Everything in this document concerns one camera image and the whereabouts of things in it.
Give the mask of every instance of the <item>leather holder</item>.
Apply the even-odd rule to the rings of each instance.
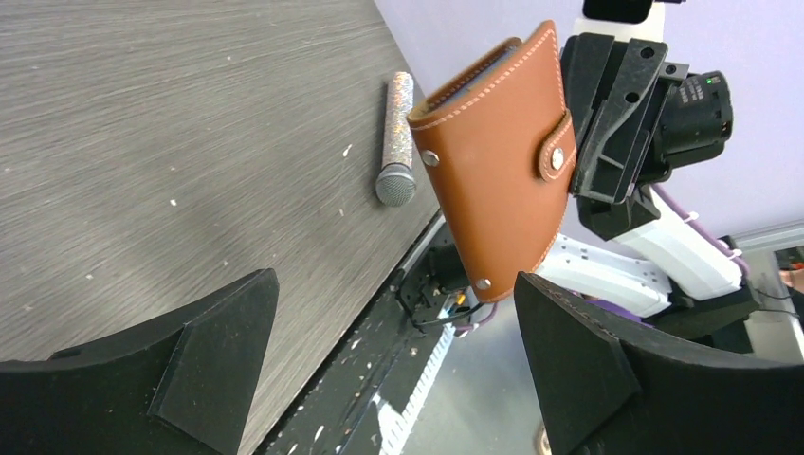
[[[502,42],[408,123],[476,295],[505,299],[556,239],[575,169],[555,24]]]

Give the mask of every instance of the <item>glittery microphone handle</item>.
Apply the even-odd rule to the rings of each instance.
[[[399,163],[412,168],[413,139],[407,116],[413,108],[413,77],[405,72],[393,74],[388,84],[385,111],[385,140],[382,144],[382,167]]]

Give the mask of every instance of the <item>white strip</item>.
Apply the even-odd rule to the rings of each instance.
[[[447,351],[449,346],[452,345],[453,339],[452,325],[448,324],[444,327],[444,332],[441,334],[438,344],[432,350],[432,354],[430,354],[428,363],[419,377],[418,383],[416,383],[416,388],[413,390],[411,398],[408,399],[408,405],[401,414],[396,412],[379,394],[373,398],[377,405],[380,433],[382,433],[380,455],[402,454],[402,449],[413,431],[413,424],[419,418],[419,412],[424,407],[429,391],[435,383],[435,377],[444,363],[444,358],[447,356]]]

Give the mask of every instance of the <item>microphone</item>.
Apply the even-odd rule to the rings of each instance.
[[[380,202],[389,207],[404,206],[416,194],[413,138],[407,120],[412,108],[413,77],[405,72],[396,72],[388,84],[382,170],[375,184]]]

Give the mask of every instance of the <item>gray floor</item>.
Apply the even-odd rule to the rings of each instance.
[[[373,196],[372,0],[5,0],[0,36],[0,360],[275,267],[249,452],[436,210]]]
[[[405,455],[533,455],[541,422],[513,301],[455,339],[405,445]]]

